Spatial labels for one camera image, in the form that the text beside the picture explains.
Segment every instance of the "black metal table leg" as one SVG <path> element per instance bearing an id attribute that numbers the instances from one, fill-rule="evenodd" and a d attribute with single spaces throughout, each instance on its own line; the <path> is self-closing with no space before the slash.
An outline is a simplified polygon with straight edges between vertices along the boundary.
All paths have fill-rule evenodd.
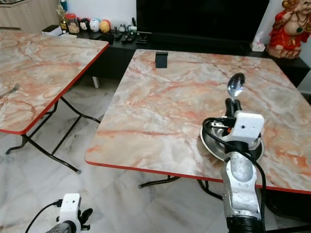
<path id="1" fill-rule="evenodd" d="M 197 180 L 197 181 L 198 181 L 200 187 L 203 189 L 204 192 L 206 192 L 207 194 L 209 194 L 209 195 L 211 195 L 211 196 L 213 196 L 213 197 L 215 197 L 215 198 L 217 198 L 219 200 L 223 200 L 222 196 L 220 196 L 220 195 L 218 195 L 216 193 L 213 193 L 212 191 L 210 191 L 208 189 L 208 181 L 205 181 L 205 186 L 204 186 L 202 180 Z"/>
<path id="2" fill-rule="evenodd" d="M 144 188 L 144 187 L 155 185 L 155 184 L 170 183 L 170 182 L 178 180 L 179 178 L 180 177 L 178 176 L 175 176 L 175 177 L 168 176 L 166 180 L 151 181 L 151 182 L 143 183 L 143 184 L 138 185 L 138 188 Z"/>
<path id="3" fill-rule="evenodd" d="M 42 153 L 44 153 L 46 156 L 48 156 L 49 158 L 69 167 L 71 170 L 73 170 L 74 172 L 80 174 L 81 171 L 76 169 L 74 166 L 70 165 L 69 163 L 59 159 L 59 158 L 56 158 L 55 156 L 53 156 L 52 154 L 48 153 L 45 149 L 43 149 L 42 147 L 40 147 L 36 142 L 34 142 L 30 137 L 28 137 L 27 135 L 22 135 L 22 137 L 28 141 L 31 145 L 33 145 L 35 148 L 37 148 L 39 151 L 41 151 Z"/>
<path id="4" fill-rule="evenodd" d="M 78 123 L 78 121 L 84 117 L 87 119 L 91 119 L 96 121 L 97 123 L 100 123 L 100 121 L 96 118 L 93 118 L 91 116 L 87 116 L 84 115 L 82 113 L 80 113 L 79 111 L 77 111 L 76 109 L 73 108 L 73 106 L 71 106 L 71 104 L 68 103 L 68 101 L 66 101 L 63 97 L 61 97 L 62 101 L 72 110 L 74 111 L 76 114 L 78 114 L 78 118 L 75 120 L 75 122 L 73 123 L 73 125 L 69 128 L 69 130 L 66 132 L 65 136 L 61 139 L 61 141 L 57 144 L 56 148 L 52 151 L 52 153 L 47 152 L 45 149 L 43 149 L 41 146 L 39 146 L 35 141 L 33 141 L 31 139 L 31 137 L 47 122 L 48 119 L 50 119 L 50 117 L 53 115 L 53 113 L 56 112 L 57 110 L 57 106 L 58 106 L 58 101 L 55 103 L 54 108 L 52 111 L 47 112 L 46 114 L 48 114 L 48 116 L 35 128 L 35 130 L 28 136 L 26 134 L 22 135 L 22 145 L 18 146 L 18 147 L 13 147 L 8 149 L 8 151 L 6 152 L 6 154 L 9 154 L 10 151 L 12 150 L 17 150 L 20 149 L 22 147 L 25 146 L 25 144 L 27 142 L 29 142 L 31 145 L 33 145 L 35 148 L 37 148 L 39 151 L 41 151 L 42 153 L 44 153 L 46 156 L 48 156 L 49 158 L 69 167 L 70 169 L 72 169 L 73 171 L 75 171 L 76 173 L 80 174 L 81 171 L 76 169 L 74 166 L 70 165 L 69 163 L 57 158 L 54 156 L 54 154 L 56 153 L 56 151 L 59 149 L 59 147 L 62 145 L 62 143 L 65 141 L 65 139 L 68 137 L 68 135 L 70 134 L 70 132 L 72 131 L 72 129 L 76 126 L 76 124 Z"/>
<path id="5" fill-rule="evenodd" d="M 22 138 L 22 142 L 21 142 L 20 146 L 12 147 L 12 148 L 8 149 L 5 154 L 9 154 L 12 150 L 18 150 L 18 149 L 23 148 L 26 145 L 26 143 L 27 143 L 27 140 L 25 138 Z"/>
<path id="6" fill-rule="evenodd" d="M 90 120 L 94 120 L 94 121 L 96 121 L 97 123 L 101 123 L 101 121 L 100 120 L 98 120 L 98 119 L 96 119 L 96 118 L 94 118 L 94 117 L 91 117 L 91 116 L 87 116 L 87 115 L 84 115 L 83 113 L 80 113 L 78 110 L 76 110 L 70 103 L 68 103 L 68 101 L 67 100 L 65 100 L 65 98 L 64 97 L 61 97 L 60 98 L 72 111 L 74 111 L 76 114 L 78 114 L 78 115 L 80 115 L 80 116 L 82 116 L 82 117 L 84 117 L 84 118 L 86 118 L 86 119 L 90 119 Z"/>

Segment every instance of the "white box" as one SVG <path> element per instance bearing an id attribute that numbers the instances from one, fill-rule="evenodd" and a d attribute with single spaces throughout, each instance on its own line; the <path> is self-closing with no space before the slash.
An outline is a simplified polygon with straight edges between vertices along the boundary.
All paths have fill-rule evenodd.
<path id="1" fill-rule="evenodd" d="M 51 35 L 51 36 L 59 36 L 61 35 L 62 29 L 59 25 L 51 25 L 42 30 L 42 35 Z"/>

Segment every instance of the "red ganesha statue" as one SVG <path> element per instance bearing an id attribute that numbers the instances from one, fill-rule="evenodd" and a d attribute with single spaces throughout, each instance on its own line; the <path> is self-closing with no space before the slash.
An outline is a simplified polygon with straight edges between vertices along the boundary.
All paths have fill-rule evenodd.
<path id="1" fill-rule="evenodd" d="M 284 0 L 284 11 L 277 14 L 267 51 L 278 58 L 297 58 L 301 41 L 311 33 L 311 0 Z"/>

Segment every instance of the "fork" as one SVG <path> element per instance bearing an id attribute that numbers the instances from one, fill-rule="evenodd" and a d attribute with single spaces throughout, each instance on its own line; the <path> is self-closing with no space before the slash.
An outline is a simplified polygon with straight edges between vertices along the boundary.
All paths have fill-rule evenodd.
<path id="1" fill-rule="evenodd" d="M 0 99 L 10 93 L 16 92 L 19 89 L 19 84 L 17 83 L 12 90 L 9 90 L 7 92 L 5 92 L 4 94 L 0 95 Z"/>

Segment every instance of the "red table edge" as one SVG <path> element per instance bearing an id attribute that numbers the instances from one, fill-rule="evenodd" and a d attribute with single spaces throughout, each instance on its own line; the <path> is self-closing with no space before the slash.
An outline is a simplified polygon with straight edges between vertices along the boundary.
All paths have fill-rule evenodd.
<path id="1" fill-rule="evenodd" d="M 43 116 L 44 114 L 58 101 L 71 86 L 84 74 L 84 72 L 97 60 L 97 58 L 108 48 L 109 43 L 87 64 L 87 66 L 81 70 L 81 72 L 61 91 L 55 99 L 22 131 L 11 131 L 11 130 L 2 130 L 0 132 L 23 135 L 26 134 Z"/>
<path id="2" fill-rule="evenodd" d="M 208 178 L 208 177 L 202 177 L 202 176 L 192 176 L 192 175 L 178 174 L 178 173 L 166 172 L 166 171 L 150 170 L 150 169 L 144 169 L 144 168 L 138 168 L 138 167 L 101 164 L 101 163 L 90 162 L 90 161 L 87 161 L 86 159 L 85 159 L 85 161 L 86 161 L 86 163 L 88 163 L 90 165 L 94 165 L 94 166 L 104 166 L 104 167 L 111 167 L 111 168 L 118 168 L 118 169 L 132 170 L 132 171 L 156 173 L 156 174 L 167 175 L 167 176 L 178 176 L 178 177 L 184 177 L 184 178 L 190 178 L 190 179 L 196 179 L 196 180 L 203 180 L 203 181 L 212 181 L 212 182 L 223 183 L 223 180 L 221 180 L 221 179 L 214 179 L 214 178 Z M 289 192 L 289 193 L 301 193 L 301 194 L 310 194 L 311 195 L 311 191 L 304 191 L 304 190 L 298 190 L 298 189 L 288 189 L 288 188 L 271 187 L 271 186 L 266 186 L 266 189 L 275 190 L 275 191 L 282 191 L 282 192 Z"/>

